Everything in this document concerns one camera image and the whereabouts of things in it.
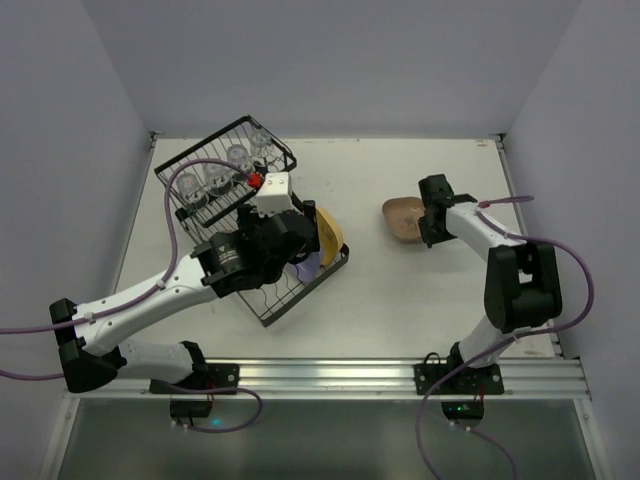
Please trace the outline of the clear glass cup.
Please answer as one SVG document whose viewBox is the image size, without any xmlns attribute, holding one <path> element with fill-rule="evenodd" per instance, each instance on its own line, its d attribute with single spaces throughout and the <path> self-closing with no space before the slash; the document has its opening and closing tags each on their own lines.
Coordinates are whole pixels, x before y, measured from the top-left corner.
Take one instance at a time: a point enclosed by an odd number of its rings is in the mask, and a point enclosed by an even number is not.
<svg viewBox="0 0 640 480">
<path fill-rule="evenodd" d="M 242 144 L 232 144 L 226 151 L 227 160 L 239 167 L 245 173 L 253 171 L 253 164 L 249 151 Z"/>
<path fill-rule="evenodd" d="M 205 190 L 217 198 L 229 193 L 234 185 L 233 170 L 220 163 L 205 163 L 202 166 Z"/>
<path fill-rule="evenodd" d="M 264 129 L 253 130 L 248 137 L 250 153 L 256 158 L 266 158 L 274 151 L 272 136 Z"/>
<path fill-rule="evenodd" d="M 176 183 L 186 209 L 197 211 L 207 204 L 207 194 L 196 174 L 191 172 L 180 174 Z"/>
</svg>

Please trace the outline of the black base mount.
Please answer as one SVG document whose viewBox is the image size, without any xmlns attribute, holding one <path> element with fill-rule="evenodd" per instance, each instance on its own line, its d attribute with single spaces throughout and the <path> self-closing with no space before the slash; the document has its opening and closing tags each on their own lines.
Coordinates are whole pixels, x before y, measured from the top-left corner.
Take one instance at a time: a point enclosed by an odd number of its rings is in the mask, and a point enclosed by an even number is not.
<svg viewBox="0 0 640 480">
<path fill-rule="evenodd" d="M 176 385 L 160 380 L 152 380 L 149 392 L 155 395 L 170 395 L 170 417 L 175 420 L 186 420 L 189 426 L 195 425 L 195 420 L 205 419 L 212 412 L 216 395 L 235 395 L 235 388 L 239 383 L 240 366 L 236 363 L 207 363 L 200 369 Z M 214 394 L 207 394 L 205 399 L 188 400 L 187 392 L 193 390 L 203 393 L 205 390 L 215 390 Z"/>
<path fill-rule="evenodd" d="M 452 355 L 443 359 L 430 352 L 422 361 L 413 365 L 416 393 L 424 395 L 441 377 L 456 366 Z M 477 427 L 485 415 L 488 396 L 505 393 L 500 367 L 493 364 L 482 368 L 466 368 L 443 382 L 435 391 L 442 396 L 441 410 L 449 422 L 463 427 Z"/>
</svg>

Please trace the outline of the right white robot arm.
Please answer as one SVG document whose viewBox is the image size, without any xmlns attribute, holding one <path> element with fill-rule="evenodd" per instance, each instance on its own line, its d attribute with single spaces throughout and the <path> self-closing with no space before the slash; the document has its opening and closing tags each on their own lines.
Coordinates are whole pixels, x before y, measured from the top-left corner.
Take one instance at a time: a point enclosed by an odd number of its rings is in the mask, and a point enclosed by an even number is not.
<svg viewBox="0 0 640 480">
<path fill-rule="evenodd" d="M 469 194 L 456 194 L 443 174 L 418 182 L 424 215 L 419 219 L 429 247 L 459 239 L 486 264 L 484 314 L 463 340 L 452 346 L 450 369 L 464 373 L 495 365 L 506 347 L 562 312 L 555 249 L 527 240 L 485 214 L 489 206 Z"/>
</svg>

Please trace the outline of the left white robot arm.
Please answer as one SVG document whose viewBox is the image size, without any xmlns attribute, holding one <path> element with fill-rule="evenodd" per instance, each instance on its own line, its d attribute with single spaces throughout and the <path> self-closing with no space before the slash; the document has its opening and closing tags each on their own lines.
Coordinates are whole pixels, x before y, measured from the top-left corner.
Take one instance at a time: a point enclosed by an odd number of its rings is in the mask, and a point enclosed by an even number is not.
<svg viewBox="0 0 640 480">
<path fill-rule="evenodd" d="M 197 343 L 154 344 L 135 334 L 193 306 L 277 282 L 286 265 L 316 247 L 313 220 L 296 210 L 262 217 L 238 209 L 239 227 L 217 232 L 166 272 L 110 297 L 54 302 L 50 316 L 67 389 L 86 393 L 115 379 L 149 379 L 156 391 L 215 385 Z"/>
</svg>

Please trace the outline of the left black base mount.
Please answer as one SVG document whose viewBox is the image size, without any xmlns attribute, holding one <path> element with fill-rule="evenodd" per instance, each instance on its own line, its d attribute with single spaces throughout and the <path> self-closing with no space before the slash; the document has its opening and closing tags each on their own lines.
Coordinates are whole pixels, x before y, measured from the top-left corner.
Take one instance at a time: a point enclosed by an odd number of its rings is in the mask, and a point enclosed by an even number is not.
<svg viewBox="0 0 640 480">
<path fill-rule="evenodd" d="M 205 419 L 212 412 L 216 395 L 235 395 L 235 388 L 239 383 L 240 366 L 236 363 L 207 363 L 200 369 L 176 385 L 160 380 L 152 380 L 149 392 L 155 395 L 170 395 L 170 417 L 175 420 L 186 420 L 189 426 L 195 425 L 195 420 Z M 187 392 L 193 390 L 203 393 L 205 390 L 215 390 L 214 394 L 207 394 L 205 399 L 188 400 Z"/>
</svg>

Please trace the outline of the brown panda square plate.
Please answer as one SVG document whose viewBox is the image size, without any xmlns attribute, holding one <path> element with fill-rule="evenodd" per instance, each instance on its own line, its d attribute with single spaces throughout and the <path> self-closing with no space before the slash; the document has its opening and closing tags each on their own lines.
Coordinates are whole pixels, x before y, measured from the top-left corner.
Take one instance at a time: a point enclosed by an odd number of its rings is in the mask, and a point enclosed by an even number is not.
<svg viewBox="0 0 640 480">
<path fill-rule="evenodd" d="M 425 215 L 423 201 L 419 197 L 397 197 L 386 200 L 382 215 L 391 235 L 403 243 L 421 243 L 419 220 Z"/>
</svg>

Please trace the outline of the purple square plate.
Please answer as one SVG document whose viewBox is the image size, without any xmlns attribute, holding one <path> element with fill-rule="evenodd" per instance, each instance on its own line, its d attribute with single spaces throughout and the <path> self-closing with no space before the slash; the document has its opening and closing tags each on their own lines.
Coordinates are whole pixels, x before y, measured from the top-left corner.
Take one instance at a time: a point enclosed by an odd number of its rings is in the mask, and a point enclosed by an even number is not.
<svg viewBox="0 0 640 480">
<path fill-rule="evenodd" d="M 322 251 L 311 252 L 305 260 L 297 264 L 289 263 L 287 268 L 298 281 L 308 284 L 312 282 L 318 274 L 322 266 L 322 259 Z"/>
</svg>

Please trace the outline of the aluminium mounting rail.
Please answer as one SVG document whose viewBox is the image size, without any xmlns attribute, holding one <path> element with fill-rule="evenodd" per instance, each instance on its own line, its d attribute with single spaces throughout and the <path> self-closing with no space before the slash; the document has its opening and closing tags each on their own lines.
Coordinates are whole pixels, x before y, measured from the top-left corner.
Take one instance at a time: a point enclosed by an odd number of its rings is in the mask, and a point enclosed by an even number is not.
<svg viewBox="0 0 640 480">
<path fill-rule="evenodd" d="M 413 365 L 420 359 L 210 359 L 240 366 L 238 387 L 265 399 L 417 400 Z M 562 358 L 502 359 L 498 400 L 590 397 L 581 363 Z"/>
</svg>

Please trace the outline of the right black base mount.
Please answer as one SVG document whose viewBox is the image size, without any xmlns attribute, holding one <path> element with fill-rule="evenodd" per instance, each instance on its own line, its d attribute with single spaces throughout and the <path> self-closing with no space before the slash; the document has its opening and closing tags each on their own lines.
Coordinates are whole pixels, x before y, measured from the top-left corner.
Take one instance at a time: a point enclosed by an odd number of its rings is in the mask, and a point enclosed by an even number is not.
<svg viewBox="0 0 640 480">
<path fill-rule="evenodd" d="M 452 355 L 443 359 L 430 352 L 422 361 L 413 365 L 416 393 L 424 395 L 441 377 L 456 366 Z M 441 410 L 449 422 L 463 427 L 477 427 L 485 415 L 488 396 L 505 393 L 500 367 L 493 364 L 482 368 L 466 368 L 443 382 L 435 391 L 442 396 Z"/>
</svg>

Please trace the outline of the yellow square plate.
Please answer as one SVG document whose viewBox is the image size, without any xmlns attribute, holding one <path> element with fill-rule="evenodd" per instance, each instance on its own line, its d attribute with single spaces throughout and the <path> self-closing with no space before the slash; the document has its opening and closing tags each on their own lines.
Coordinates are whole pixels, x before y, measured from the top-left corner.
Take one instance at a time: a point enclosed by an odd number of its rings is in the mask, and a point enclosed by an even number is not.
<svg viewBox="0 0 640 480">
<path fill-rule="evenodd" d="M 321 265 L 329 266 L 344 245 L 341 227 L 324 207 L 316 208 L 318 235 L 322 250 Z"/>
</svg>

